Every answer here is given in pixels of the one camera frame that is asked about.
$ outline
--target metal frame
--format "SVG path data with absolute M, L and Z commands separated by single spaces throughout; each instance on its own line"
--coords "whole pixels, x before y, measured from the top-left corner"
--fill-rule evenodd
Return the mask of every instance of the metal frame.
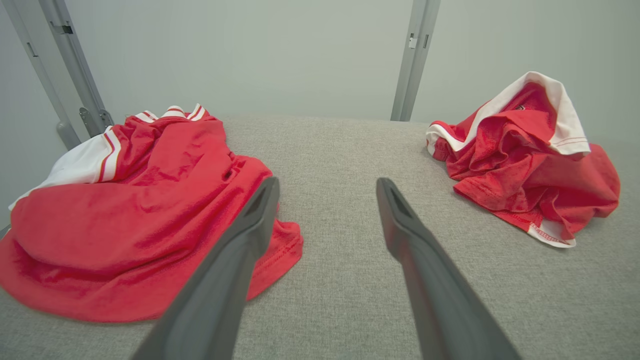
M 391 121 L 409 121 L 433 38 L 440 0 L 413 0 Z
M 45 93 L 49 97 L 51 101 L 51 105 L 53 105 L 53 109 L 55 110 L 60 122 L 56 125 L 56 130 L 58 135 L 62 139 L 62 142 L 65 144 L 67 150 L 71 150 L 74 147 L 80 145 L 80 139 L 76 134 L 73 126 L 71 125 L 71 121 L 69 120 L 69 116 L 65 111 L 58 94 L 55 91 L 53 84 L 51 83 L 51 79 L 47 74 L 44 66 L 42 65 L 41 57 L 39 57 L 38 53 L 35 51 L 33 46 L 33 41 L 29 36 L 27 28 L 24 25 L 24 21 L 16 9 L 15 4 L 12 0 L 2 0 L 4 4 L 4 8 L 6 9 L 9 18 L 11 19 L 11 23 L 18 33 L 18 37 L 20 38 L 20 42 L 22 42 L 22 46 L 24 50 L 27 52 L 29 56 L 29 60 L 31 61 L 31 65 L 33 66 L 42 87 L 44 88 Z
M 9 232 L 10 229 L 11 225 L 7 225 L 4 229 L 0 230 L 0 240 L 4 238 L 4 236 Z
M 67 5 L 64 0 L 39 0 L 39 2 L 84 105 L 78 111 L 89 136 L 102 134 L 108 126 L 113 125 L 113 121 L 109 112 L 104 109 L 104 103 L 89 70 L 80 41 L 74 33 Z

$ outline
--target white stripe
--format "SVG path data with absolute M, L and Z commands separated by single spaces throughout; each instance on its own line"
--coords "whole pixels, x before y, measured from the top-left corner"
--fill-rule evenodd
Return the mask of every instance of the white stripe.
M 120 154 L 122 146 L 120 145 L 120 141 L 118 141 L 118 137 L 111 128 L 109 128 L 104 134 L 109 138 L 109 140 L 111 140 L 111 143 L 113 144 L 113 152 L 107 157 L 107 161 L 104 162 L 104 175 L 102 176 L 102 181 L 110 181 L 116 176 L 118 155 Z
M 167 116 L 177 116 L 177 117 L 182 117 L 182 118 L 185 117 L 184 116 L 184 112 L 178 111 L 178 110 L 169 110 L 166 113 L 164 113 L 164 115 L 162 115 L 162 117 L 167 117 Z
M 137 115 L 136 115 L 136 117 L 137 117 L 138 119 L 140 119 L 140 120 L 144 121 L 144 122 L 149 122 L 149 123 L 151 123 L 151 122 L 153 122 L 153 121 L 154 121 L 154 119 L 153 119 L 153 118 L 148 117 L 148 116 L 147 116 L 147 114 L 145 114 L 145 113 L 139 113 L 139 114 L 137 114 Z
M 453 151 L 460 151 L 467 146 L 476 137 L 478 125 L 482 120 L 491 117 L 500 111 L 511 101 L 515 95 L 522 90 L 527 83 L 537 83 L 545 88 L 549 103 L 556 109 L 556 128 L 553 137 L 549 140 L 549 147 L 560 154 L 569 155 L 583 152 L 588 154 L 591 152 L 587 142 L 571 142 L 570 139 L 586 140 L 584 130 L 575 112 L 575 108 L 564 89 L 564 85 L 557 80 L 540 74 L 539 72 L 530 71 L 524 74 L 513 84 L 507 86 L 498 96 L 486 103 L 476 113 L 469 133 L 464 142 L 461 142 L 451 136 L 442 126 L 434 124 L 429 126 L 427 130 L 427 140 L 429 141 L 428 151 L 433 155 L 435 151 L 435 142 L 442 137 L 451 146 Z
M 198 111 L 200 111 L 200 104 L 196 104 L 196 107 L 193 109 L 193 111 L 191 112 L 191 114 L 189 114 L 189 117 L 187 119 L 191 120 L 194 116 L 198 115 Z
M 190 120 L 191 121 L 197 121 L 202 119 L 202 117 L 204 116 L 204 108 L 201 106 L 200 110 L 198 110 L 198 113 L 196 114 L 196 116 L 192 117 Z

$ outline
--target red stripe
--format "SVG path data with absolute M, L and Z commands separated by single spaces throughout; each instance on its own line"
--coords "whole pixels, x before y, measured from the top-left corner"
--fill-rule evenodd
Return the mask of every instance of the red stripe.
M 554 144 L 556 147 L 560 147 L 560 146 L 565 146 L 565 145 L 569 145 L 570 143 L 579 143 L 579 142 L 566 142 L 566 143 L 561 143 L 560 145 L 556 145 Z
M 569 244 L 569 242 L 568 242 L 568 241 L 566 241 L 566 240 L 564 240 L 564 239 L 558 239 L 558 238 L 555 238 L 555 237 L 553 237 L 553 236 L 551 236 L 551 235 L 549 235 L 549 234 L 545 233 L 545 232 L 544 232 L 544 231 L 542 231 L 538 226 L 536 226 L 536 224 L 531 223 L 531 225 L 533 225 L 533 228 L 536 230 L 536 232 L 537 232 L 538 234 L 542 235 L 542 237 L 544 237 L 545 239 L 547 239 L 547 240 L 549 240 L 549 241 L 556 242 L 556 243 L 563 243 L 563 244 L 565 244 L 565 245 L 571 245 L 571 244 Z
M 553 144 L 553 145 L 557 145 L 557 144 L 559 144 L 559 143 L 567 142 L 567 141 L 569 141 L 569 140 L 576 140 L 576 139 L 585 139 L 585 140 L 586 140 L 586 138 L 585 138 L 584 136 L 581 136 L 581 137 L 579 137 L 579 138 L 566 138 L 566 139 L 564 139 L 564 140 L 562 140 L 562 141 L 559 141 L 559 142 L 552 142 L 552 144 Z
M 109 155 L 105 156 L 104 159 L 102 160 L 102 165 L 100 166 L 100 177 L 98 177 L 99 183 L 101 183 L 104 178 L 104 167 L 107 163 L 107 159 L 113 154 L 113 151 L 115 150 L 115 147 L 113 147 L 113 143 L 111 142 L 111 139 L 109 139 L 107 134 L 104 134 L 104 138 L 106 138 L 107 142 L 109 142 L 109 146 L 111 146 L 111 152 L 109 153 Z
M 193 113 L 191 113 L 187 119 L 191 120 L 192 118 L 194 118 L 196 114 L 200 112 L 200 109 L 202 109 L 202 105 L 198 105 L 196 110 L 193 110 Z

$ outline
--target metal bracket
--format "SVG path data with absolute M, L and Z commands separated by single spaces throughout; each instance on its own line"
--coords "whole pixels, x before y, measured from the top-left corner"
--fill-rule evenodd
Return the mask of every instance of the metal bracket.
M 4 236 L 11 230 L 11 224 L 7 225 L 4 229 L 0 230 L 0 239 L 4 238 Z
M 409 49 L 415 49 L 415 44 L 418 42 L 417 37 L 413 37 L 413 33 L 409 36 Z
M 54 25 L 53 21 L 50 21 L 51 23 L 51 28 L 53 29 L 53 31 L 55 31 L 57 34 L 73 34 L 74 31 L 73 29 L 71 29 L 71 26 L 69 25 Z
M 86 127 L 86 130 L 92 134 L 95 133 L 96 130 L 94 122 L 93 122 L 93 116 L 91 116 L 91 113 L 89 112 L 89 110 L 85 109 L 85 108 L 80 108 L 80 119 L 82 119 L 82 122 L 84 123 L 84 126 Z
M 104 123 L 104 126 L 112 126 L 113 120 L 111 120 L 111 114 L 105 109 L 98 110 L 98 114 L 100 115 L 100 119 Z

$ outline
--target sleeve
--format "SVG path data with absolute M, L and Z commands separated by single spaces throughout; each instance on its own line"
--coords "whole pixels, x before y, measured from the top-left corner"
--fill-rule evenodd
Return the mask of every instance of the sleeve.
M 123 136 L 116 135 L 115 127 L 109 126 L 104 134 L 74 147 L 53 165 L 49 176 L 42 184 L 20 196 L 9 210 L 13 210 L 18 200 L 36 189 L 64 184 L 91 184 L 113 180 L 116 174 L 118 155 L 122 150 Z

